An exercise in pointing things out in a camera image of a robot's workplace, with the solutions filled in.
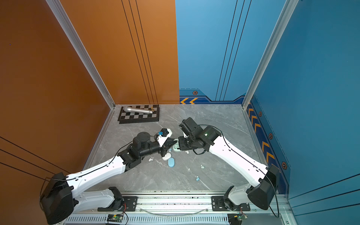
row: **white toy piece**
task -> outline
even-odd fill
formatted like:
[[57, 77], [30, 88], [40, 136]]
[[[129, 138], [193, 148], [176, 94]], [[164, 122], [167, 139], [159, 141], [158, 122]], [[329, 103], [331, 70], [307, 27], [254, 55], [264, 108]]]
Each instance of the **white toy piece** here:
[[172, 150], [174, 150], [174, 151], [176, 151], [176, 152], [181, 152], [181, 150], [180, 150], [180, 146], [179, 146], [179, 139], [174, 139], [174, 141], [177, 141], [176, 142], [176, 144], [174, 144], [173, 146], [172, 146]]
[[170, 153], [166, 153], [165, 156], [162, 157], [162, 159], [163, 159], [164, 161], [167, 161], [167, 160], [170, 159], [170, 158], [171, 158], [171, 154], [170, 154]]

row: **black motor housing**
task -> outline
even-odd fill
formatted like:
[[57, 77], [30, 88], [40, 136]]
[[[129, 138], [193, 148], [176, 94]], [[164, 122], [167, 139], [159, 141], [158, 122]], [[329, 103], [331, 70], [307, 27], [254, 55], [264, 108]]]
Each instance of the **black motor housing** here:
[[73, 200], [72, 186], [69, 187], [62, 172], [55, 174], [52, 178], [40, 196], [40, 204], [44, 209], [48, 224], [65, 220], [70, 216], [77, 202]]
[[261, 183], [256, 187], [251, 186], [249, 189], [246, 190], [250, 201], [260, 209], [267, 210], [275, 195], [274, 189], [275, 191], [277, 191], [278, 189], [279, 179], [279, 168], [271, 165]]

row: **gray marble floor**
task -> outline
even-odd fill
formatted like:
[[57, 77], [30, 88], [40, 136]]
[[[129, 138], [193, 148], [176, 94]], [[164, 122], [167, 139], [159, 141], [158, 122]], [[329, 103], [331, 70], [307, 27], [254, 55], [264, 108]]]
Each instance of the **gray marble floor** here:
[[[117, 118], [121, 106], [117, 105], [91, 166], [113, 157], [120, 147], [130, 142], [139, 132], [146, 131], [154, 135], [161, 128], [170, 128], [173, 132], [172, 138], [181, 136], [183, 133], [179, 124], [188, 117], [192, 117], [197, 124], [218, 127], [232, 144], [253, 159], [259, 160], [240, 107], [234, 104], [160, 105], [159, 122], [119, 124]], [[159, 154], [153, 154], [145, 157], [135, 168], [113, 176], [93, 186], [90, 190], [116, 186], [120, 191], [211, 190], [224, 192], [232, 185], [239, 186], [247, 183], [240, 173], [211, 153], [197, 156], [191, 151], [189, 154], [171, 151], [171, 155], [175, 159], [173, 168], [170, 168], [167, 161], [163, 161]], [[196, 176], [199, 176], [200, 181], [196, 181]]]

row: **white oval object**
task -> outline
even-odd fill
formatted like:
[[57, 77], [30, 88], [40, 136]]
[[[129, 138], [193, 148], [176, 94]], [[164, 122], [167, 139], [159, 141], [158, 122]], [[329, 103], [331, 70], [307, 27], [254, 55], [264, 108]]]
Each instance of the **white oval object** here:
[[170, 154], [170, 153], [166, 153], [165, 156], [162, 157], [162, 159], [163, 159], [164, 161], [167, 161], [167, 160], [170, 159], [170, 158], [171, 158], [171, 154]]

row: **wire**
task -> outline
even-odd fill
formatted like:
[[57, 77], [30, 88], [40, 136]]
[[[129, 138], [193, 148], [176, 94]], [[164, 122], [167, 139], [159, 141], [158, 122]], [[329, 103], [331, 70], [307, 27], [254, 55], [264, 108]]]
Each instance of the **wire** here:
[[124, 212], [124, 213], [125, 213], [126, 218], [127, 218], [125, 225], [127, 225], [127, 222], [129, 222], [129, 217], [127, 216], [126, 212]]
[[247, 215], [243, 212], [243, 209], [240, 207], [241, 214], [244, 214], [246, 217]]
[[200, 211], [195, 212], [195, 213], [189, 213], [189, 214], [176, 214], [176, 215], [157, 214], [157, 213], [152, 213], [152, 212], [149, 212], [149, 211], [147, 211], [147, 210], [145, 210], [145, 209], [142, 209], [142, 208], [140, 208], [140, 209], [141, 209], [141, 210], [143, 210], [144, 212], [147, 212], [147, 213], [149, 213], [149, 214], [151, 214], [151, 215], [154, 215], [154, 216], [176, 217], [176, 216], [192, 216], [192, 215], [196, 215], [196, 214], [199, 214], [199, 213], [201, 213], [201, 212], [203, 212], [203, 211], [205, 211], [205, 210], [207, 210], [207, 209], [209, 209], [209, 208], [205, 208], [205, 209], [200, 210]]
[[40, 203], [40, 198], [41, 198], [42, 188], [44, 187], [45, 181], [46, 181], [46, 179], [44, 179], [44, 183], [42, 183], [42, 186], [41, 186], [41, 189], [40, 189], [40, 195], [39, 195], [39, 205], [40, 205], [40, 209], [42, 211], [44, 211], [44, 209], [43, 209], [43, 207], [42, 207], [42, 205]]
[[276, 205], [277, 205], [277, 207], [278, 207], [278, 216], [276, 216], [275, 213], [273, 212], [273, 210], [271, 209], [271, 207], [270, 207], [270, 206], [269, 206], [269, 207], [270, 207], [271, 211], [273, 212], [274, 216], [275, 216], [276, 218], [279, 218], [280, 212], [279, 212], [278, 198], [277, 198], [277, 196], [276, 196], [275, 187], [274, 187], [273, 183], [271, 182], [271, 180], [269, 179], [269, 177], [268, 177], [261, 169], [259, 169], [257, 166], [255, 166], [255, 165], [252, 164], [250, 161], [248, 161], [247, 159], [245, 159], [242, 155], [240, 155], [239, 153], [237, 153], [236, 151], [234, 151], [234, 150], [228, 145], [228, 143], [226, 142], [226, 139], [225, 139], [225, 137], [224, 137], [224, 134], [222, 133], [222, 131], [221, 131], [219, 128], [217, 128], [217, 127], [215, 127], [215, 126], [207, 125], [207, 124], [199, 124], [199, 126], [210, 126], [210, 127], [213, 127], [213, 128], [215, 128], [215, 129], [219, 130], [219, 131], [221, 132], [221, 135], [222, 135], [222, 137], [223, 137], [223, 139], [224, 139], [225, 144], [226, 144], [233, 152], [235, 152], [237, 155], [239, 155], [240, 157], [242, 157], [244, 160], [246, 160], [248, 163], [250, 163], [251, 165], [253, 165], [253, 167], [257, 168], [260, 172], [262, 172], [262, 173], [265, 175], [265, 177], [270, 181], [270, 184], [271, 184], [271, 186], [273, 187], [273, 190], [274, 190], [275, 199], [276, 199]]
[[[86, 173], [86, 174], [82, 174], [82, 175], [79, 176], [79, 177], [83, 177], [83, 176], [85, 176], [85, 175], [88, 175], [88, 174], [90, 174], [90, 173], [92, 173], [92, 172], [94, 172], [94, 171], [96, 171], [96, 170], [99, 170], [99, 169], [101, 169], [101, 168], [104, 168], [105, 166], [107, 166], [108, 164], [110, 164], [110, 163], [115, 159], [117, 153], [118, 153], [123, 147], [119, 148], [119, 150], [115, 153], [114, 157], [112, 158], [112, 160], [111, 160], [109, 163], [107, 163], [107, 164], [103, 165], [102, 167], [99, 167], [99, 168], [97, 168], [97, 169], [95, 169], [95, 170], [92, 170], [92, 171], [90, 171], [90, 172], [88, 172], [88, 173]], [[66, 180], [66, 179], [55, 179], [55, 178], [50, 178], [50, 177], [47, 177], [47, 178], [52, 179], [52, 180], [60, 180], [60, 181]], [[75, 180], [75, 179], [77, 179], [77, 178], [78, 178], [78, 177], [74, 177], [74, 178], [71, 178], [71, 179], [68, 179], [68, 180]]]
[[114, 158], [109, 162], [109, 164], [115, 159], [117, 153], [120, 151], [120, 149], [122, 149], [123, 147], [119, 148], [119, 150], [115, 153]]
[[196, 155], [202, 155], [202, 154], [204, 154], [204, 153], [206, 152], [206, 150], [204, 149], [204, 151], [203, 151], [202, 153], [196, 153], [196, 152], [195, 152], [195, 149], [193, 149], [193, 152], [194, 152]]
[[48, 162], [48, 163], [50, 163], [51, 165], [56, 166], [57, 168], [59, 168], [59, 169], [61, 169], [61, 170], [65, 171], [65, 172], [70, 173], [69, 171], [66, 171], [66, 170], [64, 170], [64, 169], [62, 169], [62, 168], [60, 168], [60, 167], [58, 167], [57, 165], [55, 165], [55, 164], [53, 164], [53, 163], [51, 163], [51, 162], [49, 162], [49, 161], [47, 161], [47, 160], [45, 160], [45, 159], [41, 158], [40, 156], [35, 155], [35, 154], [34, 154], [34, 153], [32, 153], [31, 151], [28, 151], [28, 150], [26, 150], [26, 149], [24, 149], [24, 148], [22, 148], [22, 147], [18, 146], [17, 144], [15, 144], [15, 143], [13, 143], [13, 142], [11, 142], [11, 141], [9, 141], [9, 140], [7, 140], [7, 139], [5, 139], [5, 138], [1, 137], [1, 136], [0, 136], [0, 138], [1, 138], [1, 139], [3, 139], [4, 141], [7, 141], [7, 142], [9, 142], [9, 143], [13, 144], [13, 145], [14, 145], [14, 146], [16, 146], [16, 147], [21, 148], [22, 150], [24, 150], [24, 151], [26, 151], [26, 152], [28, 152], [28, 153], [30, 153], [30, 154], [32, 154], [32, 155], [34, 155], [34, 156], [36, 156], [36, 157], [38, 157], [38, 158], [42, 159], [42, 160], [44, 160], [45, 162]]
[[[99, 168], [97, 168], [97, 169], [95, 169], [95, 170], [92, 170], [92, 171], [90, 171], [90, 172], [88, 172], [88, 173], [86, 173], [86, 174], [82, 174], [82, 175], [79, 176], [79, 177], [83, 177], [83, 176], [85, 176], [85, 175], [88, 175], [88, 174], [90, 174], [90, 173], [92, 173], [92, 172], [94, 172], [94, 171], [96, 171], [96, 170], [99, 170], [99, 169], [101, 169], [101, 168], [104, 168], [106, 165], [110, 164], [110, 163], [115, 159], [115, 157], [116, 157], [117, 153], [120, 151], [120, 149], [122, 149], [123, 147], [119, 148], [119, 150], [116, 152], [115, 156], [112, 158], [112, 160], [111, 160], [109, 163], [107, 163], [107, 164], [103, 165], [102, 167], [99, 167]], [[46, 179], [57, 180], [57, 181], [68, 181], [68, 180], [78, 179], [78, 177], [74, 177], [74, 178], [71, 178], [71, 179], [68, 179], [68, 180], [66, 180], [66, 179], [55, 179], [55, 178], [52, 178], [52, 177], [45, 177], [44, 183], [43, 183], [42, 186], [41, 186], [40, 195], [39, 195], [39, 204], [40, 204], [40, 208], [41, 208], [42, 211], [44, 211], [44, 209], [43, 209], [43, 207], [41, 206], [40, 198], [41, 198], [41, 193], [42, 193], [42, 189], [43, 189], [43, 187], [44, 187], [45, 181], [49, 181], [49, 180], [46, 180]]]

